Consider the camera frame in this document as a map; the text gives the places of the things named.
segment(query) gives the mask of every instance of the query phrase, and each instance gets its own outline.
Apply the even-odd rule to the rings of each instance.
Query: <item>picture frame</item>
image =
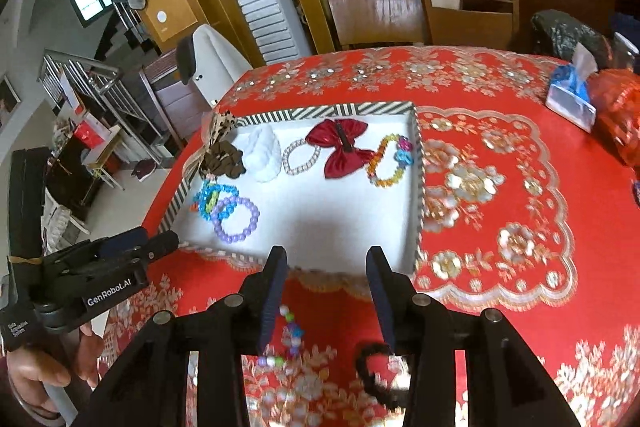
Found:
[[[0,132],[4,129],[15,109],[20,105],[20,97],[9,82],[6,73],[0,78]]]

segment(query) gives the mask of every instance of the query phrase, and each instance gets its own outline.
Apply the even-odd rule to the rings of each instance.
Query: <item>screw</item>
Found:
[[[411,297],[411,300],[416,306],[428,306],[431,304],[431,297],[426,293],[417,293]]]
[[[500,322],[502,320],[502,313],[495,308],[488,308],[484,310],[484,317],[491,322]]]
[[[154,315],[154,322],[158,326],[162,326],[163,324],[167,324],[171,320],[171,313],[167,311],[161,311]]]
[[[230,308],[237,308],[243,302],[244,297],[242,297],[239,293],[233,293],[225,297],[225,304]]]

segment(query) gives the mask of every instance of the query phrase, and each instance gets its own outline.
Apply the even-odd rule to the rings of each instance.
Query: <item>wooden chair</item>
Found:
[[[185,85],[175,77],[177,69],[175,50],[171,50],[142,68],[140,79],[158,115],[182,150],[185,140],[200,128],[203,113],[211,107],[193,82]]]
[[[509,49],[520,27],[518,0],[493,0],[511,4],[511,12],[477,12],[436,7],[422,0],[428,38],[426,44],[484,46]]]
[[[329,0],[338,40],[352,44],[424,42],[420,0]]]

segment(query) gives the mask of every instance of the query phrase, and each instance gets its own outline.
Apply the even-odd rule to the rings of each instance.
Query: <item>white scrunchie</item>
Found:
[[[249,135],[249,143],[242,152],[242,164],[260,183],[270,182],[280,174],[282,150],[271,125],[261,125]]]

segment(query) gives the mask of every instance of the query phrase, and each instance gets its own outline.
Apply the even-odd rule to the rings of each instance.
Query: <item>hair bow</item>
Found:
[[[356,138],[361,136],[369,125],[365,122],[344,118],[343,120],[324,120],[306,135],[309,145],[335,147],[324,165],[324,177],[342,178],[357,171],[371,161],[375,152],[354,147]]]

